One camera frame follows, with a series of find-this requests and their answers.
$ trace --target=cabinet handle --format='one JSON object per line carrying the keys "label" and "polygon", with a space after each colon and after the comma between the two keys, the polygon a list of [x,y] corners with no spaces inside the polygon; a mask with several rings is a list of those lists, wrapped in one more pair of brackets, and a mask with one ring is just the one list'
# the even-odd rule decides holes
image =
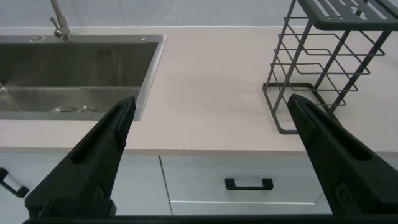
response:
{"label": "cabinet handle", "polygon": [[271,178],[264,178],[262,180],[262,187],[237,187],[235,185],[235,178],[225,178],[225,187],[227,190],[272,190],[274,183]]}
{"label": "cabinet handle", "polygon": [[22,186],[18,189],[18,191],[14,190],[10,185],[5,183],[4,178],[8,175],[8,171],[5,168],[0,167],[0,184],[10,191],[12,194],[19,198],[23,198],[29,192],[29,189],[25,186]]}

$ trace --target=wall tile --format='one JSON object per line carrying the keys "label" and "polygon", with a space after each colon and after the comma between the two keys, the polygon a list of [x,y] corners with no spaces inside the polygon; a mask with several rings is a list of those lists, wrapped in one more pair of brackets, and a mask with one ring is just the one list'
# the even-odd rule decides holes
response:
{"label": "wall tile", "polygon": [[0,26],[52,26],[49,0],[0,0]]}
{"label": "wall tile", "polygon": [[70,26],[124,26],[118,0],[58,0],[58,2]]}
{"label": "wall tile", "polygon": [[[123,26],[118,0],[58,0],[69,26]],[[50,0],[0,0],[0,26],[50,27]]]}
{"label": "wall tile", "polygon": [[[291,0],[121,0],[127,26],[279,26]],[[297,8],[299,16],[303,15]]]}

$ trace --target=sink drain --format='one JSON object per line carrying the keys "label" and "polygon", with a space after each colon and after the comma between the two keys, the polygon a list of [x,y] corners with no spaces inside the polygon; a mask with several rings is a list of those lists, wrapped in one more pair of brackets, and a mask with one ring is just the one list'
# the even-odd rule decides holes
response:
{"label": "sink drain", "polygon": [[58,108],[52,109],[51,112],[76,112],[77,108],[72,106],[60,106]]}
{"label": "sink drain", "polygon": [[77,110],[78,113],[92,113],[92,112],[98,112],[99,109],[98,107],[95,106],[82,106],[80,109]]}
{"label": "sink drain", "polygon": [[77,113],[94,113],[99,112],[100,109],[96,106],[82,106],[81,108],[76,108],[74,106],[60,106],[52,109],[50,112],[61,113],[61,112],[77,112]]}

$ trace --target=white cabinet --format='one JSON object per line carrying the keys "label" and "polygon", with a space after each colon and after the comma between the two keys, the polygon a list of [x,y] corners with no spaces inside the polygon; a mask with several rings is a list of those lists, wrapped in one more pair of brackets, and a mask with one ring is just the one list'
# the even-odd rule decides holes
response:
{"label": "white cabinet", "polygon": [[[307,157],[162,156],[174,215],[242,215],[331,213]],[[237,186],[272,190],[227,190],[225,178]]]}
{"label": "white cabinet", "polygon": [[111,199],[117,215],[171,215],[159,157],[123,155]]}
{"label": "white cabinet", "polygon": [[[65,155],[0,153],[0,167],[9,171],[7,183],[14,188],[24,185],[31,193]],[[170,215],[159,157],[123,155],[111,198],[117,215]],[[2,223],[22,223],[29,218],[24,198],[17,198],[2,186],[0,217]]]}
{"label": "white cabinet", "polygon": [[[0,153],[0,167],[9,172],[5,182],[14,188],[24,185],[29,194],[65,155]],[[23,223],[29,218],[24,198],[17,198],[3,186],[0,186],[0,217],[1,223]]]}

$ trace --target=cabinet drawer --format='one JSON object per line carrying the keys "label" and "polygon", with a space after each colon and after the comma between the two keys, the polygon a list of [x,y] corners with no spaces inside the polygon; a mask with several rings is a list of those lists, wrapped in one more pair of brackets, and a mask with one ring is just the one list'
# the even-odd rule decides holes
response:
{"label": "cabinet drawer", "polygon": [[[307,157],[162,156],[161,158],[169,199],[172,203],[267,202],[313,205],[323,193]],[[263,178],[271,178],[274,188],[227,190],[225,178],[234,178],[237,186],[261,186]]]}

